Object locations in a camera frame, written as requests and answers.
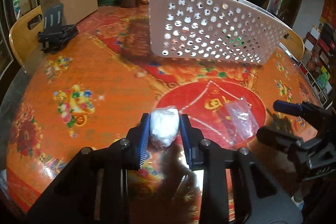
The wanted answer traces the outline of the left wooden chair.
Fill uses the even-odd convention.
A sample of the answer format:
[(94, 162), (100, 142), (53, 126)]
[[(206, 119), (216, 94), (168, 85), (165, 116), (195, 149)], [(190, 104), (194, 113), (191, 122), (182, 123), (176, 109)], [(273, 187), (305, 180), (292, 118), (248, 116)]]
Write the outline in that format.
[[(41, 21), (29, 28), (29, 22), (36, 17)], [(44, 19), (41, 6), (37, 6), (27, 14), (19, 18), (10, 29), (9, 43), (19, 65), (23, 66), (34, 50), (37, 49), (38, 33), (44, 28)]]

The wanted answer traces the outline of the black phone stand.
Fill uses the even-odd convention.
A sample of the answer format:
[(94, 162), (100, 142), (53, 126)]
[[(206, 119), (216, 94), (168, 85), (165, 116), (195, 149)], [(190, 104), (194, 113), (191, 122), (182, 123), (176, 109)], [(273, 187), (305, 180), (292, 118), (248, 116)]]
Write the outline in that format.
[(41, 51), (45, 54), (55, 54), (63, 50), (78, 34), (76, 24), (63, 25), (62, 3), (46, 9), (43, 14), (43, 31), (38, 33), (38, 42), (42, 44)]

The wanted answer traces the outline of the white perforated plastic basket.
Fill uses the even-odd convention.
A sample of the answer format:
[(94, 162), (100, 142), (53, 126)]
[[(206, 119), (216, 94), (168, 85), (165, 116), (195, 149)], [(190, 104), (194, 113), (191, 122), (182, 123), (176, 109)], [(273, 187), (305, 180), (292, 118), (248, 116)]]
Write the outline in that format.
[(290, 28), (245, 0), (148, 0), (150, 49), (160, 57), (263, 65)]

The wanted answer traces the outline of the wooden chair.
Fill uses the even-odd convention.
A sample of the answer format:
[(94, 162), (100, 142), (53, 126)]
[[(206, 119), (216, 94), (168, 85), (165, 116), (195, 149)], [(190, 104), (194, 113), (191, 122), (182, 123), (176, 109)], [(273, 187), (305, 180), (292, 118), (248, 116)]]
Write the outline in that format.
[[(41, 21), (29, 28), (29, 22), (36, 17)], [(19, 65), (23, 66), (34, 50), (37, 49), (38, 33), (44, 28), (44, 19), (41, 6), (37, 6), (27, 14), (19, 18), (10, 29), (9, 43)]]
[(288, 30), (288, 32), (281, 39), (281, 43), (298, 61), (302, 59), (305, 46), (302, 38), (300, 38), (298, 34), (292, 30)]

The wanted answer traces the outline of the orange floral tablecloth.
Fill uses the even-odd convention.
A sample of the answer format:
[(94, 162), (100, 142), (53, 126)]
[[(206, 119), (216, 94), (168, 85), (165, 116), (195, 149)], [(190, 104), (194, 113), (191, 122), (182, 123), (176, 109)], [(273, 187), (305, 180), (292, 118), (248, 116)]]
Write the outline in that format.
[(235, 133), (226, 111), (244, 97), (259, 125), (281, 121), (304, 140), (315, 137), (302, 118), (272, 108), (276, 100), (319, 102), (292, 59), (281, 48), (261, 66), (158, 57), (147, 13), (145, 5), (100, 7), (63, 51), (42, 59), (12, 121), (7, 153), (9, 195), (23, 211), (79, 149), (108, 147), (158, 107), (175, 106), (224, 148), (254, 150), (281, 180), (293, 173), (283, 153)]

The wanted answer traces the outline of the white cubby shelf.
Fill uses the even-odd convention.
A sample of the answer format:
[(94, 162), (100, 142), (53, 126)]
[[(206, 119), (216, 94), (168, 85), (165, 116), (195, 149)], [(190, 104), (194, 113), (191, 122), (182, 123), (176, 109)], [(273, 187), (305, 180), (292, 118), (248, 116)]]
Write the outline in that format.
[(319, 103), (325, 108), (329, 109), (332, 106), (332, 87), (329, 82), (321, 88), (320, 84), (322, 83), (320, 80), (316, 80), (308, 68), (300, 61), (298, 63), (299, 69), (302, 71), (303, 75), (305, 76), (307, 82), (309, 83), (311, 89), (313, 90), (314, 95), (318, 98)]

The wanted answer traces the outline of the clear plastic bag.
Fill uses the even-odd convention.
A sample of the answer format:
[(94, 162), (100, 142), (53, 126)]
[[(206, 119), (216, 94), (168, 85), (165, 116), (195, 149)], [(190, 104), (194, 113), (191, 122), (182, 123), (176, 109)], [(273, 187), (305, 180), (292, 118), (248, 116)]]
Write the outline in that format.
[(249, 103), (244, 97), (226, 104), (235, 132), (243, 139), (251, 138), (259, 129)]

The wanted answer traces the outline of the right wooden chair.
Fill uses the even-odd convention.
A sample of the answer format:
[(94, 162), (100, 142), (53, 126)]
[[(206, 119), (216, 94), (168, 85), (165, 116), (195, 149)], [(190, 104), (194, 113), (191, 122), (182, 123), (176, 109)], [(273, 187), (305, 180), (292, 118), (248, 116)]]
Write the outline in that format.
[(292, 30), (288, 30), (288, 32), (281, 39), (281, 43), (298, 61), (302, 59), (305, 46), (302, 38), (300, 38), (298, 34)]

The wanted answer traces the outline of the small white ball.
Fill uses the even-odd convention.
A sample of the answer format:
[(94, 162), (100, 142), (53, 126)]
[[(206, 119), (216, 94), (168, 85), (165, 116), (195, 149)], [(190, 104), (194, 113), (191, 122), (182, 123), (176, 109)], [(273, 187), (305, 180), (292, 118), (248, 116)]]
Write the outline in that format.
[(179, 112), (175, 106), (161, 107), (150, 113), (150, 141), (156, 148), (167, 148), (179, 132)]

